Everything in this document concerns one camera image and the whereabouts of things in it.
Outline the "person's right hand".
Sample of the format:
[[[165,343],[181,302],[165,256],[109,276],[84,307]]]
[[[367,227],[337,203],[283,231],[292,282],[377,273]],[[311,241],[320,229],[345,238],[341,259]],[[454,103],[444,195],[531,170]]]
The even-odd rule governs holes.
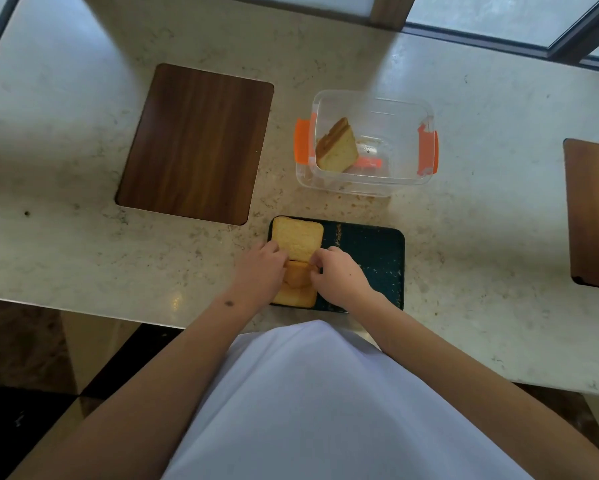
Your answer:
[[[330,304],[350,314],[375,306],[383,299],[371,288],[350,254],[335,246],[316,250],[310,263],[318,268],[310,276],[314,289]]]

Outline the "person's left hand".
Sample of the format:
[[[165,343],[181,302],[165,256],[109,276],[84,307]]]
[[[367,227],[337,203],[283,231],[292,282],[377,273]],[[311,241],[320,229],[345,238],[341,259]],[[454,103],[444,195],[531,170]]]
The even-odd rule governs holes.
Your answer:
[[[270,304],[281,288],[279,285],[266,285],[260,275],[260,249],[258,244],[248,250],[235,266],[234,279],[224,293],[224,305],[241,310],[252,317]]]

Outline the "small yellow cake piece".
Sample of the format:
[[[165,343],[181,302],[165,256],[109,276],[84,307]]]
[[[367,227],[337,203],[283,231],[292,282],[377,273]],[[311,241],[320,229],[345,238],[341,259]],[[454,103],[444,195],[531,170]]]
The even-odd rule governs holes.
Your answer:
[[[291,289],[312,287],[311,274],[314,270],[315,267],[310,263],[288,260],[285,263],[283,282]]]

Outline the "person's right forearm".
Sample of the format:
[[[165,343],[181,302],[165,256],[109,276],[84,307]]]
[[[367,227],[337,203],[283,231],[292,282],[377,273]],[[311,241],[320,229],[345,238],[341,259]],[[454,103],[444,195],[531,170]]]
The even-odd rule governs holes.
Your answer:
[[[535,480],[599,480],[599,450],[556,413],[372,289],[341,307]]]

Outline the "person's left forearm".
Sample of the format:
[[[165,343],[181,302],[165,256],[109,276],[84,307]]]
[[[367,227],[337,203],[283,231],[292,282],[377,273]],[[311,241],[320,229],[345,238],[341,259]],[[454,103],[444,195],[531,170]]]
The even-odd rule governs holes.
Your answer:
[[[159,480],[228,349],[271,300],[220,294],[25,480]]]

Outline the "large yellow cake slice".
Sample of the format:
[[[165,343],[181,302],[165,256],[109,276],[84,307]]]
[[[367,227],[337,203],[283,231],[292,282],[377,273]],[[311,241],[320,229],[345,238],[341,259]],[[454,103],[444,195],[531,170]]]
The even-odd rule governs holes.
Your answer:
[[[321,223],[279,216],[272,220],[271,239],[288,259],[309,263],[314,252],[321,248],[324,227]]]

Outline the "flat yellow cake slice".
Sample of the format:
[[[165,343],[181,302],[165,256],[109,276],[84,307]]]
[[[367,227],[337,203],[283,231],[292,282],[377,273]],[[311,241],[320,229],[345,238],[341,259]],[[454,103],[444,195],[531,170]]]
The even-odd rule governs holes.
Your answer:
[[[282,282],[281,288],[273,298],[271,304],[295,308],[312,308],[317,301],[317,291],[311,286],[291,287]]]

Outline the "dark green rectangular tray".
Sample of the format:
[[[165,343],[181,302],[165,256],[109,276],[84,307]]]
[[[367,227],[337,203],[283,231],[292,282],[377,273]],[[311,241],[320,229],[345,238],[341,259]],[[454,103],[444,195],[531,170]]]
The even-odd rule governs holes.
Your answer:
[[[382,293],[394,306],[401,310],[404,309],[406,242],[401,231],[394,228],[323,219],[310,220],[295,216],[291,218],[321,223],[324,227],[321,248],[335,246],[350,254],[360,266],[370,286]],[[272,240],[271,234],[272,221],[269,226],[269,240]],[[312,308],[304,309],[345,313],[344,309],[330,304],[318,293],[315,305]]]

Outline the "brown-crusted cake wedge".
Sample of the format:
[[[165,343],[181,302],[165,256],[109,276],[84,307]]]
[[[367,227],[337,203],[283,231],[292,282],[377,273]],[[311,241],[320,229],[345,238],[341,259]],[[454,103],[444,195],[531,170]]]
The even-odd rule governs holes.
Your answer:
[[[352,127],[346,117],[339,119],[315,147],[317,167],[323,171],[343,173],[359,158]]]

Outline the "brown wooden placemat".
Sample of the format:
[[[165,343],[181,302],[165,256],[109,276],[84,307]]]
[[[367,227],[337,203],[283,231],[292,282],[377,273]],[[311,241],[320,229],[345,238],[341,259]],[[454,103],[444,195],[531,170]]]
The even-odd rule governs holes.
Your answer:
[[[116,204],[244,225],[273,94],[270,82],[159,64]]]
[[[570,274],[599,288],[599,143],[563,142]]]

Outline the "clear container with orange clips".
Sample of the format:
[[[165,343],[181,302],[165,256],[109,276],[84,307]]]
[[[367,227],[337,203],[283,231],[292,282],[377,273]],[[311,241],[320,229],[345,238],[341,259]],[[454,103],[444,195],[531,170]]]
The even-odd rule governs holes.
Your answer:
[[[343,173],[317,167],[315,147],[341,118],[356,138],[359,158]],[[428,182],[438,170],[434,113],[421,100],[392,100],[352,90],[323,90],[308,119],[294,131],[295,176],[311,189],[388,198],[409,185]]]

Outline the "white shirt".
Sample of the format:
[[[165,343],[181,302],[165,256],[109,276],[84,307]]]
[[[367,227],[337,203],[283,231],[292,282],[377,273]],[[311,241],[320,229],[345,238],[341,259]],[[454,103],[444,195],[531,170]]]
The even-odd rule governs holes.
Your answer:
[[[323,321],[238,336],[161,480],[532,480],[421,379]]]

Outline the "beige table leg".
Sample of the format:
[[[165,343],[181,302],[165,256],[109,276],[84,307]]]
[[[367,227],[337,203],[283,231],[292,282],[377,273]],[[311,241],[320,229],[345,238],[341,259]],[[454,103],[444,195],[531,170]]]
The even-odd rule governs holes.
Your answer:
[[[139,322],[62,311],[64,337],[81,393],[140,327]]]

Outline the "dark window frame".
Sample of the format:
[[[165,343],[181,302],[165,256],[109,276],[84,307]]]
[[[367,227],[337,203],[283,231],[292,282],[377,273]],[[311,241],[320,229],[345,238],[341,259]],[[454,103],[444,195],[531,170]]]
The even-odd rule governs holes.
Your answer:
[[[234,0],[599,72],[599,0]]]

